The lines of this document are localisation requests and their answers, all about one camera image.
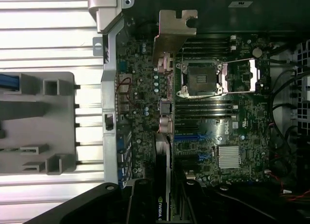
metal side panel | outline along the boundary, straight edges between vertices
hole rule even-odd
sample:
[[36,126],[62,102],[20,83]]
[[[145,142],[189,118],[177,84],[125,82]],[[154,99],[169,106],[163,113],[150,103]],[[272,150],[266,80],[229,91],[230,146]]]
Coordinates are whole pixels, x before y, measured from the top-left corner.
[[0,175],[0,224],[23,223],[104,182],[96,23],[87,0],[0,0],[0,73],[72,72],[77,169],[60,176]]
[[[105,181],[116,184],[118,183],[115,112],[116,36],[123,27],[124,19],[121,19],[108,33],[109,58],[104,65],[101,79]],[[108,127],[109,118],[112,120],[112,128]]]

motherboard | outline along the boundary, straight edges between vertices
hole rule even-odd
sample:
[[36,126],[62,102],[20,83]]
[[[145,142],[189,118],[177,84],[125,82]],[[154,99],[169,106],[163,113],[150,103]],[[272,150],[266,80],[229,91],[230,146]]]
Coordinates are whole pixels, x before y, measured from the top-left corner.
[[163,74],[152,64],[152,39],[122,46],[117,126],[121,134],[131,131],[121,135],[130,144],[118,144],[120,181],[145,176],[157,133],[170,134],[172,168],[180,162],[187,178],[208,186],[264,180],[270,124],[266,47],[268,39],[254,34],[198,35]]

heatsink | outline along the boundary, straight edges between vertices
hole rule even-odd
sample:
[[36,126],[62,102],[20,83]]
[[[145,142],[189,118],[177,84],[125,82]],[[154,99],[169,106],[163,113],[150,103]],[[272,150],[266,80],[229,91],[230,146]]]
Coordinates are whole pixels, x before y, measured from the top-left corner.
[[221,169],[239,168],[240,165],[240,146],[223,145],[218,147],[218,166]]

blue pcie slot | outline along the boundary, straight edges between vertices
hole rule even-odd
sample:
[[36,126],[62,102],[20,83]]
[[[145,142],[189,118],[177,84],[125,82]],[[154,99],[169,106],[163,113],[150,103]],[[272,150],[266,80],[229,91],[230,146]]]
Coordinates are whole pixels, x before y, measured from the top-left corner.
[[19,90],[19,77],[0,74],[0,88]]
[[182,142],[182,141],[203,141],[209,139],[210,134],[190,134],[190,135],[182,135],[176,134],[174,136],[175,142]]

green circuit board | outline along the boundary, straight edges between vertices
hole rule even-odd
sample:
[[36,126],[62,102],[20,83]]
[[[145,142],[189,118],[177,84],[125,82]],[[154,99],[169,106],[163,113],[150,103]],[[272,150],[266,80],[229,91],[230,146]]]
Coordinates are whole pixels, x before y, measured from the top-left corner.
[[[176,63],[185,60],[203,66],[206,60],[230,62],[251,58],[254,48],[264,48],[268,45],[267,39],[249,34],[236,36],[233,51],[230,50],[229,36],[217,39],[216,42],[221,42],[222,45],[211,49],[207,47],[206,52],[202,51],[203,47],[196,49],[197,53],[190,47],[188,51],[180,51]],[[218,53],[217,47],[221,48],[222,54]],[[133,178],[143,177],[144,163],[153,157],[153,136],[158,131],[160,117],[158,102],[167,97],[167,76],[159,74],[152,65],[152,53],[152,39],[131,39],[118,50],[118,76],[131,77],[128,92],[123,95],[123,102],[119,102],[119,114],[124,115],[132,126]],[[241,92],[249,89],[252,74],[248,63],[240,61],[229,64],[226,77],[229,90]],[[173,142],[173,160],[182,162],[189,177],[192,175],[208,185],[223,181],[264,179],[269,138],[266,131],[269,124],[266,95],[269,90],[268,55],[264,53],[255,63],[260,70],[260,83],[263,84],[259,86],[258,92],[203,99],[185,99],[177,96],[176,93],[182,86],[182,72],[177,68],[174,70],[174,135],[181,138]],[[196,135],[199,139],[186,139],[191,135]],[[228,156],[233,160],[233,168],[226,168],[229,159],[220,158],[220,151],[224,154],[235,151]]]

